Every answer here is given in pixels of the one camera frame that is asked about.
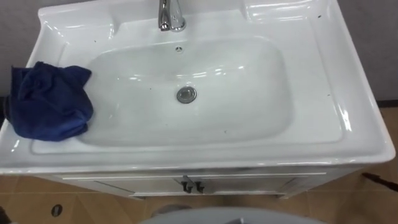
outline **drain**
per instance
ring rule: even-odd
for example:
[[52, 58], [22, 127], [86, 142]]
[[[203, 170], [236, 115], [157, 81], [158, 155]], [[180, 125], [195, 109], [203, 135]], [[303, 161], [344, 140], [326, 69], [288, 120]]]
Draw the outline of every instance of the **drain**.
[[180, 103], [191, 103], [196, 99], [196, 97], [197, 91], [190, 86], [181, 88], [181, 90], [179, 90], [177, 93], [177, 100]]

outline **white ceramic sink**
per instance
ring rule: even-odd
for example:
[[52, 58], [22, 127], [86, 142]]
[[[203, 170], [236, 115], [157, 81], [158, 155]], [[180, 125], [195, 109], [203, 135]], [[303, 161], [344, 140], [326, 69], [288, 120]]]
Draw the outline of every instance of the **white ceramic sink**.
[[[181, 0], [187, 28], [157, 27], [158, 2], [39, 11], [28, 66], [93, 75], [89, 131], [63, 142], [0, 132], [3, 172], [378, 163], [395, 155], [336, 0]], [[179, 89], [197, 98], [182, 104]]]
[[[279, 134], [292, 122], [283, 56], [260, 37], [116, 50], [87, 67], [94, 73], [86, 90], [96, 113], [79, 137], [86, 144], [240, 142]], [[187, 85], [198, 96], [182, 104], [176, 95]]]

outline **metal handle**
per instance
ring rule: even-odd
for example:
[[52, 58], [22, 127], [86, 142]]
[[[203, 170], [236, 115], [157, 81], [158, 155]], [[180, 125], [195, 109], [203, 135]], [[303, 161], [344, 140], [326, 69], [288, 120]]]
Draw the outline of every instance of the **metal handle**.
[[183, 190], [184, 192], [186, 192], [186, 193], [188, 193], [188, 194], [192, 193], [192, 188], [193, 188], [193, 187], [188, 186], [188, 182], [183, 181], [183, 182], [181, 182], [181, 184], [182, 184], [182, 190]]
[[205, 187], [201, 186], [201, 182], [195, 182], [195, 185], [197, 187], [197, 191], [201, 194], [203, 194], [203, 190], [205, 189]]

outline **blue towel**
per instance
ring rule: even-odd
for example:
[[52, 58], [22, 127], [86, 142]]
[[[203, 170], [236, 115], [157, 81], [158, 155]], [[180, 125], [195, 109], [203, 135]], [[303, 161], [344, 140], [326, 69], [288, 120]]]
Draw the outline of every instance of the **blue towel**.
[[93, 105], [83, 86], [90, 75], [85, 68], [43, 62], [34, 68], [12, 68], [6, 118], [24, 138], [62, 141], [86, 132]]

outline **chrome faucet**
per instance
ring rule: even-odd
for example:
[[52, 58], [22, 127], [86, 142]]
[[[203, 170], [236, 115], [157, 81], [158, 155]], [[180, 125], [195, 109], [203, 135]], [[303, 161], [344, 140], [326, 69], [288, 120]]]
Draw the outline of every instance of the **chrome faucet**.
[[159, 29], [160, 31], [181, 32], [187, 24], [182, 17], [178, 0], [159, 0]]

